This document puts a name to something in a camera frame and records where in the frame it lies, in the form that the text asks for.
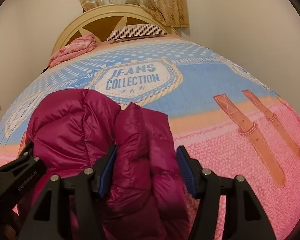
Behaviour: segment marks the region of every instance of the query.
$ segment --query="bed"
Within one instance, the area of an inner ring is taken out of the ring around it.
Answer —
[[[151,23],[168,35],[113,43],[111,31]],[[12,103],[0,122],[0,166],[25,144],[29,118],[50,93],[69,88],[99,91],[121,105],[130,102],[168,115],[175,147],[219,176],[243,174],[259,198],[278,240],[300,219],[300,118],[292,107],[243,68],[186,41],[140,7],[92,9],[60,35],[52,53],[93,33],[92,52],[41,74]],[[189,195],[194,219],[198,202]],[[221,239],[225,198],[220,200],[215,239]]]

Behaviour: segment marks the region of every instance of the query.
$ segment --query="pillow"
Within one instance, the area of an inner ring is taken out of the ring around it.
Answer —
[[[167,33],[159,26],[154,24],[135,24],[127,25],[118,30],[112,31],[108,37],[108,41],[127,41],[135,39],[143,39],[151,37],[158,37],[166,35]]]

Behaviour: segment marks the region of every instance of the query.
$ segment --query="pink cloth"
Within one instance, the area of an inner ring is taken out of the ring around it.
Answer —
[[[80,38],[75,39],[67,46],[63,47],[56,51],[50,58],[48,67],[52,68],[64,61],[73,59],[82,54],[88,53],[95,49],[97,46],[96,40],[93,37],[93,34],[87,34]]]

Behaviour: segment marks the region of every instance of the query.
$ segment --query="bed headboard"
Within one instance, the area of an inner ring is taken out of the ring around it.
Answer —
[[[52,54],[85,34],[93,33],[98,43],[106,41],[113,30],[126,25],[151,23],[160,26],[169,34],[176,30],[156,21],[140,6],[132,4],[104,5],[85,12],[70,23],[59,36]]]

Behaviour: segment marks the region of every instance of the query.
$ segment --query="white wall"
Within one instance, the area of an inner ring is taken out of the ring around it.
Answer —
[[[62,30],[82,14],[79,0],[5,0],[0,7],[0,120],[47,67]]]
[[[187,0],[182,36],[244,67],[300,115],[300,16],[288,0]]]
[[[187,0],[183,37],[241,65],[300,114],[300,17],[288,0]],[[47,65],[78,0],[6,0],[0,7],[0,119]]]

